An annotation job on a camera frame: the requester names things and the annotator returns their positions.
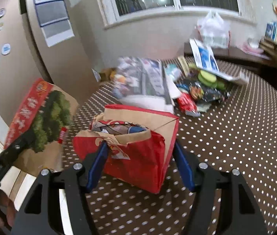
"table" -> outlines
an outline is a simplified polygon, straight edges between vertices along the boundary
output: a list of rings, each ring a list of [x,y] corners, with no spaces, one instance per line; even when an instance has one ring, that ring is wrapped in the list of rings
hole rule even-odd
[[[229,48],[213,48],[214,57],[227,62],[248,66],[253,72],[255,69],[261,69],[261,66],[269,66],[277,68],[277,62],[264,59],[261,57],[246,54],[237,47]],[[193,51],[190,42],[184,43],[184,56],[193,56]]]
[[[187,57],[187,62],[194,62]],[[220,70],[237,75],[241,68],[217,61]],[[177,59],[164,61],[176,63]],[[226,103],[212,106],[193,118],[175,110],[180,119],[177,138],[201,162],[215,169],[239,169],[251,187],[270,234],[277,229],[277,91],[265,80],[243,70],[249,84],[235,86]],[[112,84],[101,87],[79,109],[64,146],[64,168],[80,161],[72,139],[86,130],[92,117],[104,106],[119,103],[111,94]],[[221,193],[216,191],[208,234],[215,234]],[[99,234],[181,233],[192,208],[194,194],[183,185],[171,161],[159,194],[151,194],[103,174],[98,186],[86,196]]]

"blue gripper pad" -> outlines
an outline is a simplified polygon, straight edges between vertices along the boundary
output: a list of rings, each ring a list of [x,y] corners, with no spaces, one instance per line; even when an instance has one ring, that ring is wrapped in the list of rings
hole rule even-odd
[[[177,164],[177,167],[180,172],[184,185],[191,192],[193,192],[195,189],[193,171],[189,166],[184,153],[185,151],[181,148],[180,144],[176,141],[173,149],[173,157],[174,157],[175,163]]]
[[[98,150],[97,156],[93,162],[92,167],[88,172],[88,181],[86,185],[87,191],[91,192],[98,184],[102,171],[104,169],[105,163],[108,158],[109,147],[107,142],[103,142]]]

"metal screw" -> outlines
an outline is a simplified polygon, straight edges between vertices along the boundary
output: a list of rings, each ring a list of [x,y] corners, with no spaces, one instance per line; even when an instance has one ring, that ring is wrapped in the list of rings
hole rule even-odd
[[[232,170],[233,175],[238,176],[240,174],[240,171],[238,169]]]
[[[42,169],[42,170],[41,170],[41,174],[42,174],[43,176],[46,176],[48,173],[49,173],[49,170],[48,170],[48,169]]]
[[[198,165],[201,169],[207,169],[208,168],[208,164],[207,163],[200,163]]]
[[[81,163],[76,163],[73,165],[74,169],[81,169],[82,168],[82,164]]]

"red snack package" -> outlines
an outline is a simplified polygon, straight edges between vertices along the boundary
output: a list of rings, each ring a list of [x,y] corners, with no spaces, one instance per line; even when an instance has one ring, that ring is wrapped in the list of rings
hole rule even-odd
[[[180,110],[182,112],[190,111],[197,112],[197,106],[192,97],[189,94],[182,93],[182,95],[178,98],[178,104],[180,106]]]

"cucumber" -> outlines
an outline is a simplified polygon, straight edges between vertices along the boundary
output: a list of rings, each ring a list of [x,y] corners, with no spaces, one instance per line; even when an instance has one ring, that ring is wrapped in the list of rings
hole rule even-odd
[[[213,83],[213,84],[211,85],[211,88],[216,89],[216,88],[217,88],[217,85],[218,85],[218,82],[216,81],[215,83]]]
[[[200,75],[207,81],[210,83],[215,83],[217,81],[217,77],[216,75],[213,75],[209,72],[203,71],[201,70]]]
[[[195,64],[195,63],[190,62],[190,63],[189,63],[189,68],[190,68],[190,69],[196,69],[196,68],[197,68],[197,66],[196,66],[196,64]]]
[[[198,80],[203,83],[205,86],[208,86],[208,87],[211,87],[212,86],[212,83],[211,82],[208,82],[207,80],[205,80],[203,78],[203,76],[199,73],[198,74]]]
[[[223,81],[218,80],[216,88],[225,91],[227,87]]]

